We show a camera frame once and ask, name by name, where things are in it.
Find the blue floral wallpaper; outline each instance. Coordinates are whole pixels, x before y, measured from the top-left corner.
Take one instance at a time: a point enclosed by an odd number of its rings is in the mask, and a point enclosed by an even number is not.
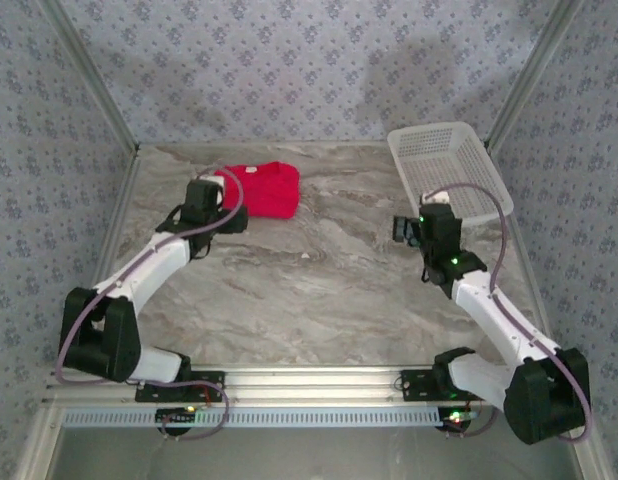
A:
[[[64,297],[91,280],[128,159],[38,4],[0,0],[0,479],[56,357]]]
[[[140,143],[486,136],[555,0],[63,0]]]
[[[553,328],[589,358],[618,475],[618,2],[589,1],[497,154]]]

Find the white mesh basket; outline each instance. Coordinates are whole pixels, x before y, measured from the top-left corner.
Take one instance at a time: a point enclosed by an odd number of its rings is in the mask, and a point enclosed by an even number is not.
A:
[[[471,182],[493,193],[505,215],[513,201],[485,147],[464,122],[432,123],[394,130],[387,137],[391,154],[405,186],[414,215],[420,196],[450,183]],[[489,198],[470,188],[449,191],[451,208],[463,225],[479,225],[498,212]]]

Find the marble surface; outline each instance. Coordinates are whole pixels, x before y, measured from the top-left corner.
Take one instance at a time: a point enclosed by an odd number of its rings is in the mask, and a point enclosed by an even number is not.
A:
[[[300,170],[296,216],[252,218],[244,234],[216,236],[207,258],[146,304],[143,343],[205,364],[423,364],[458,346],[498,358],[467,314],[420,282],[417,250],[391,240],[393,215],[412,212],[385,146],[143,147],[116,267],[182,202],[195,173],[272,160]],[[489,266],[499,241],[497,222],[463,232]],[[510,245],[499,284],[531,318],[523,278]]]

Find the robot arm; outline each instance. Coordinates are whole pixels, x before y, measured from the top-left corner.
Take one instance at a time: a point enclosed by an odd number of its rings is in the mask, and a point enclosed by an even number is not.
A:
[[[64,365],[108,380],[157,381],[169,383],[187,380],[188,357],[144,345],[140,342],[137,317],[142,307],[160,286],[176,271],[187,265],[203,249],[208,249],[217,233],[240,233],[247,227],[247,213],[241,208],[229,222],[215,230],[187,238],[173,238],[217,222],[229,211],[222,208],[223,177],[198,178],[189,182],[185,202],[176,207],[157,226],[147,246],[114,275],[92,289],[75,288],[65,301],[60,345],[86,305],[100,292],[109,291],[102,302],[89,313],[73,338]],[[123,272],[146,256],[124,280]],[[102,330],[94,325],[104,321]]]
[[[448,196],[437,200],[421,205],[416,219],[394,218],[394,240],[419,248],[424,260],[422,280],[439,286],[464,309],[504,360],[504,365],[494,365],[465,347],[440,354],[433,366],[440,390],[450,399],[465,391],[486,400],[505,413],[514,433],[528,444],[584,425],[584,411],[573,387],[538,345],[567,367],[589,401],[586,359],[576,349],[562,350],[547,338],[497,286],[491,291],[486,265],[460,248],[462,220],[453,215]],[[533,335],[533,341],[503,314],[493,295]]]

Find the white cable tray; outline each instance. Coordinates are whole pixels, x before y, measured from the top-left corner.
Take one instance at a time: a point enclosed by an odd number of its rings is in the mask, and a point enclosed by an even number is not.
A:
[[[210,408],[196,412],[192,427],[213,427],[224,412]],[[63,427],[156,427],[155,407],[69,408]],[[442,422],[437,407],[365,407],[365,408],[233,408],[226,428],[333,428],[333,427],[433,427]],[[182,426],[169,423],[168,426]]]
[[[500,201],[505,215],[513,201],[473,128],[464,122],[432,123],[392,131],[387,137],[414,215],[420,196],[450,183],[471,182]],[[498,218],[491,200],[469,188],[449,191],[451,208],[463,225],[480,225]]]

